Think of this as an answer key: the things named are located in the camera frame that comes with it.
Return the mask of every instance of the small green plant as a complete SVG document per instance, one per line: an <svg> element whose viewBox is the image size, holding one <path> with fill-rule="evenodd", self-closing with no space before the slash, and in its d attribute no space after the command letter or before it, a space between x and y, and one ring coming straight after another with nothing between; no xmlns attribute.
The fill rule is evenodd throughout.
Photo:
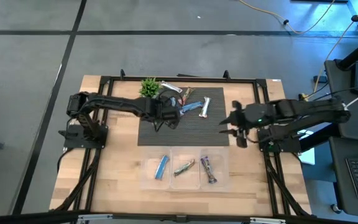
<svg viewBox="0 0 358 224"><path fill-rule="evenodd" d="M155 78L146 78L142 81L142 88L139 93L144 97L153 97L158 93L160 84L155 81Z"/></svg>

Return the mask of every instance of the gray floor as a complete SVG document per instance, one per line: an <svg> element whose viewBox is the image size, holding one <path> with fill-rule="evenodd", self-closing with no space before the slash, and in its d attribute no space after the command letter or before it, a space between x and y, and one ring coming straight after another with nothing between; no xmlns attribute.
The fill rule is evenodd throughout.
<svg viewBox="0 0 358 224"><path fill-rule="evenodd" d="M298 30L307 29L327 7L290 0L247 2L285 15ZM0 0L0 29L71 30L79 5L80 0ZM351 15L346 5L335 5L313 30L343 31ZM284 29L274 17L232 0L88 0L80 30ZM66 35L0 35L0 141L6 144L0 151L0 215L9 212L67 41ZM312 91L311 79L336 41L251 35L77 36L24 212L48 210L63 145L57 131L65 127L68 96L78 91L83 75L118 75L123 68L128 75L221 77L229 70L231 77L282 79L287 98L296 98ZM342 58L357 46L358 38L346 37L330 58ZM328 206L335 203L330 184L307 180L306 186L315 215L358 221L330 211Z"/></svg>

